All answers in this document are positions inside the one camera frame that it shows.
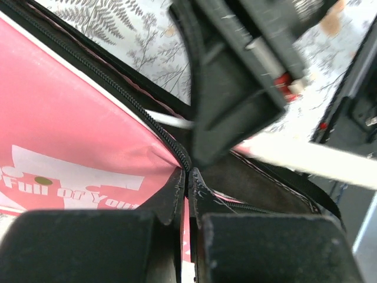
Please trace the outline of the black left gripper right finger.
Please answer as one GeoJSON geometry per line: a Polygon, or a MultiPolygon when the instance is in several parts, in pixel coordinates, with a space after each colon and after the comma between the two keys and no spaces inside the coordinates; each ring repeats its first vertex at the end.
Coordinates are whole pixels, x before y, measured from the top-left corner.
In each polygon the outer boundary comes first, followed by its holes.
{"type": "Polygon", "coordinates": [[[232,213],[232,209],[224,199],[216,196],[207,187],[198,168],[194,167],[188,177],[189,220],[191,229],[201,229],[202,217],[207,213],[232,213]]]}

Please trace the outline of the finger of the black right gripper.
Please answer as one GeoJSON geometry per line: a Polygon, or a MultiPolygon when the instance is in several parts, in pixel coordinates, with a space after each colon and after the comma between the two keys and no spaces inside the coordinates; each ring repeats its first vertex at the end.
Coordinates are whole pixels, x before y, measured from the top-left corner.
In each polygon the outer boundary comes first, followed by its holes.
{"type": "Polygon", "coordinates": [[[286,100],[248,45],[261,37],[242,1],[173,1],[191,79],[193,164],[206,168],[285,113],[286,100]]]}

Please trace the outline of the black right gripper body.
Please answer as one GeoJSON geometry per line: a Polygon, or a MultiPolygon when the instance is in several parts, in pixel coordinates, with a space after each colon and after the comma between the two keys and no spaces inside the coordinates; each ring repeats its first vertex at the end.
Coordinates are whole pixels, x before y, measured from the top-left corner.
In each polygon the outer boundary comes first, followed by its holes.
{"type": "Polygon", "coordinates": [[[336,1],[240,1],[284,72],[292,82],[289,88],[306,88],[307,66],[294,43],[317,25],[336,1]]]}

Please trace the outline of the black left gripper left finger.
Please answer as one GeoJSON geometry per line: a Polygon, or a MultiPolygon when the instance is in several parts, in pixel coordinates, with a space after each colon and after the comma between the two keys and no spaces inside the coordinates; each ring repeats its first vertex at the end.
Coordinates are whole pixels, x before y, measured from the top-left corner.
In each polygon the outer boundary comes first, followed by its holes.
{"type": "Polygon", "coordinates": [[[167,183],[137,210],[152,211],[163,225],[171,224],[175,217],[180,215],[178,209],[183,203],[185,181],[185,171],[176,168],[167,183]]]}

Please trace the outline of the pink racket cover bag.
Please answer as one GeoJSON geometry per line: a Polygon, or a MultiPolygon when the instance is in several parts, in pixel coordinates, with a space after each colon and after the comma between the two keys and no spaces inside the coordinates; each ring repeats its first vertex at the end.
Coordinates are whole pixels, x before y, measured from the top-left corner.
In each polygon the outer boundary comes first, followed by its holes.
{"type": "Polygon", "coordinates": [[[1,2],[1,211],[38,219],[1,243],[1,267],[142,263],[144,229],[122,235],[134,209],[180,168],[177,137],[150,110],[186,106],[34,1],[1,2]]]}

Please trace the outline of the pink racket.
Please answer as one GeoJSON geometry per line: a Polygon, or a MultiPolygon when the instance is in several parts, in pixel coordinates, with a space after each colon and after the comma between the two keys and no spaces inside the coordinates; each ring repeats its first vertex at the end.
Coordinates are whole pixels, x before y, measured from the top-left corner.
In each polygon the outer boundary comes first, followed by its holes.
{"type": "Polygon", "coordinates": [[[268,164],[376,190],[376,161],[357,154],[268,133],[234,149],[268,164]]]}

